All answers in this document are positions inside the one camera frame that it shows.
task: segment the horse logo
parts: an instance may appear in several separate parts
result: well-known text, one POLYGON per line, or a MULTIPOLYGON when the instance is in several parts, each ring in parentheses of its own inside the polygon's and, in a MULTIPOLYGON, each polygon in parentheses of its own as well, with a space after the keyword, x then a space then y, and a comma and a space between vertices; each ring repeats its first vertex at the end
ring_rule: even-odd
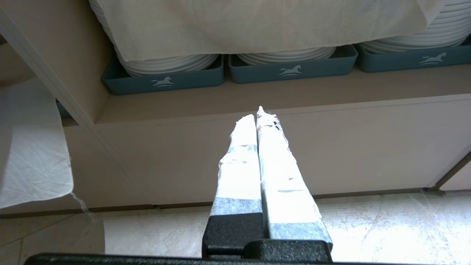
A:
POLYGON ((301 69, 300 65, 297 65, 297 66, 293 67, 293 69, 281 68, 280 71, 283 71, 283 72, 279 75, 281 75, 281 76, 299 75, 299 74, 301 74, 299 69, 301 69))
POLYGON ((161 87, 161 86, 172 86, 175 83, 172 83, 170 80, 170 76, 165 77, 163 80, 151 80, 152 82, 157 82, 153 86, 161 87))
POLYGON ((421 65, 437 64, 439 62, 443 62, 443 60, 441 58, 446 56, 446 55, 447 55, 447 53, 443 52, 443 53, 438 54, 436 57, 424 56, 422 58, 424 58, 425 60, 420 62, 419 64, 421 64, 421 65))

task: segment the white plate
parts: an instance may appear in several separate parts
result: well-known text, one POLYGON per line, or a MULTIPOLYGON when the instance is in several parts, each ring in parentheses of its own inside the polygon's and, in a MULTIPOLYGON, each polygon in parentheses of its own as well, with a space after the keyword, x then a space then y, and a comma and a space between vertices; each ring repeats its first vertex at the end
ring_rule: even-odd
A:
POLYGON ((310 48, 310 49, 302 49, 302 50, 284 50, 284 51, 275 51, 275 52, 263 52, 263 55, 268 56, 301 56, 305 54, 310 54, 313 52, 318 51, 322 48, 310 48))
POLYGON ((458 32, 463 28, 468 28, 471 26, 471 19, 468 20, 466 23, 462 23, 460 25, 454 25, 454 26, 449 26, 449 27, 441 27, 441 28, 427 28, 426 30, 422 31, 421 33, 414 34, 414 36, 420 37, 420 36, 427 36, 427 35, 435 35, 438 33, 454 33, 458 32))
POLYGON ((213 58, 213 56, 214 55, 206 54, 206 55, 200 57, 198 60, 188 61, 188 62, 178 64, 178 65, 175 65, 175 66, 172 66, 172 67, 165 67, 165 68, 162 68, 162 67, 147 67, 147 68, 144 68, 144 69, 140 69, 140 71, 151 72, 151 73, 156 73, 156 74, 172 73, 172 72, 183 72, 183 71, 186 71, 187 69, 195 68, 196 66, 198 66, 202 62, 211 60, 211 58, 213 58))
POLYGON ((255 65, 265 65, 267 63, 264 63, 264 62, 260 62, 260 61, 257 61, 257 60, 253 60, 253 59, 250 59, 248 57, 246 57, 245 54, 237 54, 237 56, 246 64, 250 65, 250 66, 255 66, 255 65))
POLYGON ((316 55, 315 58, 308 58, 308 59, 272 59, 272 58, 266 58, 266 55, 262 55, 265 57, 259 57, 260 54, 238 54, 238 57, 245 62, 248 65, 264 65, 264 64, 270 64, 270 63, 286 63, 286 62, 296 62, 296 61, 302 61, 302 60, 309 60, 309 59, 325 59, 329 58, 334 52, 335 52, 336 47, 328 47, 325 49, 322 49, 319 54, 316 55))
POLYGON ((454 4, 454 5, 445 5, 443 9, 440 11, 441 12, 450 12, 450 11, 458 11, 466 8, 471 8, 471 2, 464 2, 460 4, 454 4))
POLYGON ((440 24, 440 23, 449 23, 449 22, 453 22, 453 21, 458 21, 458 20, 461 20, 461 19, 465 19, 465 18, 468 18, 468 17, 471 17, 471 13, 467 12, 467 13, 464 13, 464 14, 461 14, 461 15, 452 15, 450 17, 442 17, 442 14, 445 14, 445 13, 440 13, 434 20, 433 20, 433 23, 436 23, 436 24, 440 24))
POLYGON ((447 3, 445 5, 458 5, 458 4, 462 4, 462 3, 467 3, 467 2, 470 2, 470 0, 448 0, 447 3))
POLYGON ((391 39, 394 41, 401 41, 401 42, 433 42, 433 41, 441 41, 441 40, 448 40, 452 39, 457 36, 466 36, 471 33, 471 25, 467 27, 458 28, 453 31, 448 32, 441 32, 441 33, 432 33, 432 34, 414 34, 409 36, 397 36, 397 37, 390 37, 387 40, 391 39))
POLYGON ((465 41, 466 38, 459 39, 453 43, 450 43, 448 45, 438 45, 438 46, 429 46, 429 47, 410 47, 410 46, 398 46, 398 45, 392 45, 392 44, 385 44, 385 43, 380 43, 376 41, 366 41, 361 43, 363 47, 368 47, 370 49, 373 49, 377 52, 381 53, 392 53, 392 52, 403 52, 403 51, 409 51, 409 50, 423 50, 423 49, 433 49, 433 48, 442 48, 442 47, 455 47, 459 46, 463 41, 465 41))
POLYGON ((210 59, 207 62, 202 63, 200 65, 197 65, 194 68, 191 68, 191 69, 187 70, 187 72, 200 71, 200 70, 204 70, 204 69, 210 67, 218 59, 218 56, 219 56, 219 54, 214 54, 212 57, 209 57, 210 59))
POLYGON ((359 44, 361 47, 363 47, 363 49, 365 49, 367 52, 369 53, 373 53, 373 54, 384 54, 384 53, 387 53, 387 52, 384 52, 384 51, 381 51, 381 50, 377 50, 375 48, 371 48, 370 46, 367 46, 365 45, 364 43, 360 43, 359 44))
POLYGON ((449 26, 454 26, 454 25, 461 25, 461 24, 465 24, 469 21, 471 21, 471 16, 462 18, 460 20, 455 20, 455 21, 452 21, 452 22, 443 22, 443 19, 435 19, 430 23, 430 25, 427 27, 427 29, 429 29, 429 28, 449 27, 449 26))
POLYGON ((174 68, 178 68, 178 67, 184 67, 186 65, 190 65, 196 61, 199 61, 199 60, 202 60, 205 58, 205 55, 201 55, 197 58, 194 58, 192 60, 187 60, 187 59, 184 59, 184 60, 177 60, 175 61, 174 63, 167 63, 167 64, 144 64, 144 65, 141 65, 141 64, 138 64, 136 62, 139 62, 139 61, 131 61, 131 62, 123 62, 122 61, 122 58, 120 56, 118 56, 118 59, 121 61, 121 64, 128 67, 128 68, 131 68, 131 69, 134 69, 134 70, 138 70, 138 71, 163 71, 163 70, 171 70, 171 69, 174 69, 174 68))
POLYGON ((305 53, 256 53, 257 55, 264 57, 264 58, 270 58, 270 59, 284 59, 284 58, 309 58, 312 56, 315 56, 316 54, 321 53, 324 51, 325 48, 316 48, 315 50, 311 50, 309 52, 305 53))
POLYGON ((168 71, 173 70, 175 68, 185 67, 191 65, 197 61, 203 60, 209 55, 201 54, 196 56, 185 57, 185 58, 173 58, 172 61, 166 63, 160 63, 158 61, 154 61, 153 64, 147 64, 149 61, 146 61, 146 64, 140 64, 141 61, 131 61, 131 62, 122 62, 122 58, 118 56, 122 64, 128 68, 138 70, 138 71, 168 71))
POLYGON ((188 72, 188 71, 197 71, 203 70, 208 66, 212 65, 214 61, 218 58, 217 54, 211 54, 202 59, 201 61, 196 61, 190 65, 174 68, 171 70, 164 70, 164 71, 143 71, 143 70, 136 70, 136 69, 128 69, 125 67, 126 72, 130 75, 157 75, 157 74, 167 74, 167 73, 175 73, 175 72, 188 72))
POLYGON ((189 55, 189 56, 169 57, 169 58, 162 58, 162 59, 151 59, 151 60, 144 60, 144 61, 129 61, 127 63, 131 66, 135 66, 138 68, 146 67, 146 66, 155 66, 155 65, 166 66, 166 64, 171 66, 178 63, 200 60, 203 56, 204 54, 197 54, 197 55, 189 55))
POLYGON ((315 53, 311 53, 308 55, 301 55, 301 56, 269 56, 265 55, 263 53, 252 53, 252 54, 246 54, 246 57, 252 58, 255 60, 259 61, 265 61, 265 62, 294 62, 294 61, 301 61, 301 60, 309 60, 309 59, 317 59, 320 58, 325 51, 331 51, 334 47, 329 47, 329 48, 322 48, 317 50, 315 53))
POLYGON ((407 38, 400 38, 400 37, 392 37, 388 39, 381 39, 378 40, 379 43, 385 44, 392 44, 398 46, 406 46, 406 47, 432 47, 432 46, 447 46, 450 43, 455 43, 460 39, 465 39, 470 34, 470 31, 467 30, 466 32, 456 33, 449 36, 438 37, 438 38, 428 38, 426 41, 424 38, 419 40, 414 39, 407 39, 407 38))
POLYGON ((458 17, 458 16, 469 14, 469 13, 471 13, 471 8, 465 8, 465 9, 450 11, 450 12, 440 12, 435 17, 435 19, 441 19, 441 18, 447 18, 447 17, 458 17))

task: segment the white fabric cover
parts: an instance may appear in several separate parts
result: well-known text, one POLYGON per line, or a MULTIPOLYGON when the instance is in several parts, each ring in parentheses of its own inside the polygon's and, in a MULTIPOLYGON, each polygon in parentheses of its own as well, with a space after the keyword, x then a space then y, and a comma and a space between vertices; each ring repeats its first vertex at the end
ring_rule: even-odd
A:
POLYGON ((73 189, 56 99, 37 78, 0 89, 0 208, 73 189))
POLYGON ((444 0, 97 0, 125 61, 332 47, 424 30, 444 0))

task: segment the shelf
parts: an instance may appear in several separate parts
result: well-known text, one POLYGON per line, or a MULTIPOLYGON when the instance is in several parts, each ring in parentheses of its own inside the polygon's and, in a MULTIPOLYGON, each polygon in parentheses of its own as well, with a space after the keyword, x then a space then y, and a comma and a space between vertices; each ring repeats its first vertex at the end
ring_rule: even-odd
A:
POLYGON ((309 112, 318 106, 384 100, 399 100, 396 105, 411 104, 407 99, 427 102, 429 97, 438 98, 428 101, 443 101, 442 96, 469 96, 464 94, 471 94, 470 75, 471 65, 459 65, 384 73, 354 69, 343 76, 250 84, 237 84, 227 77, 216 87, 111 95, 96 124, 171 122, 202 116, 223 119, 228 114, 253 113, 260 105, 281 114, 286 109, 309 112))
POLYGON ((0 45, 0 89, 36 77, 10 44, 0 45))
POLYGON ((65 127, 79 126, 79 124, 73 118, 66 118, 66 119, 62 119, 62 126, 65 128, 65 127))
POLYGON ((80 125, 109 96, 100 77, 113 46, 88 1, 4 1, 2 34, 80 125))

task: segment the shelf unit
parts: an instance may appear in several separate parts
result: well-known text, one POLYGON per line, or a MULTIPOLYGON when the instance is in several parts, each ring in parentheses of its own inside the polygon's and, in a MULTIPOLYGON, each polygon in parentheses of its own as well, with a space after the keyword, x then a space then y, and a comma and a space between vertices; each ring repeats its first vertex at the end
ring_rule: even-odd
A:
POLYGON ((72 115, 76 194, 90 207, 212 201, 228 136, 260 105, 280 116, 314 194, 432 186, 471 150, 471 65, 251 84, 227 75, 217 87, 115 96, 100 81, 113 46, 87 1, 8 1, 0 30, 72 115))

